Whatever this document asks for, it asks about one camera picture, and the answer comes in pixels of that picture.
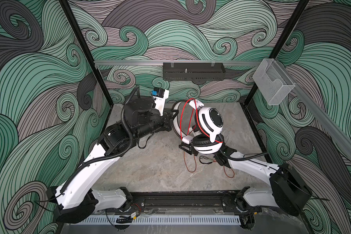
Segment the white black headphones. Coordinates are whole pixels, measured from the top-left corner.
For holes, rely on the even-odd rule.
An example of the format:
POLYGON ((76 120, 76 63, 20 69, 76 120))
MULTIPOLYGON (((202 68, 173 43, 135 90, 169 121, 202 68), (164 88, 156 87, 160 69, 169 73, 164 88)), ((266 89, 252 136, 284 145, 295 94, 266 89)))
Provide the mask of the white black headphones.
POLYGON ((224 125, 222 115, 215 108, 205 107, 195 98, 185 101, 185 105, 187 104, 195 112, 193 116, 195 124, 189 128, 188 133, 183 132, 181 127, 185 107, 182 108, 181 113, 175 114, 173 120, 173 129, 181 143, 191 145, 193 155, 216 153, 224 143, 224 136, 221 134, 224 125))

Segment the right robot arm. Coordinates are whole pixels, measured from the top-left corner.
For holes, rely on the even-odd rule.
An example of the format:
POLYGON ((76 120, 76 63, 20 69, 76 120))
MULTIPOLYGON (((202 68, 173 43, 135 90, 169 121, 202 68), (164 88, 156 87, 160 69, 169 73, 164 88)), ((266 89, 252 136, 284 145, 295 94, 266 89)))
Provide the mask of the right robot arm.
POLYGON ((277 165, 258 160, 264 154, 245 156, 236 149, 226 146, 198 147, 181 143, 179 148, 188 154, 213 154, 221 166, 248 173, 269 187, 262 189, 244 188, 237 195, 238 210, 246 212, 251 207, 274 207, 285 213, 298 216, 312 196, 310 187, 291 165, 277 165))

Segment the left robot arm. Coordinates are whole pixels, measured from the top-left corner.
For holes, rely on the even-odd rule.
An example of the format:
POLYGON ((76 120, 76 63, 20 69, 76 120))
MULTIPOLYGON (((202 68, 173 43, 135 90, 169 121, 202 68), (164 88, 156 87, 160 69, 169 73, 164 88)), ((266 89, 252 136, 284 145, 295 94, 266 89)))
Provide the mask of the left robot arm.
POLYGON ((165 101, 163 97, 153 97, 152 100, 136 98, 125 103, 120 121, 104 130, 89 156, 69 179, 63 185, 47 190, 50 202, 56 204, 55 222, 79 223, 97 211, 130 210, 133 198, 125 187, 111 191, 92 187, 111 165, 136 147, 141 138, 171 131, 173 112, 164 107, 165 101))

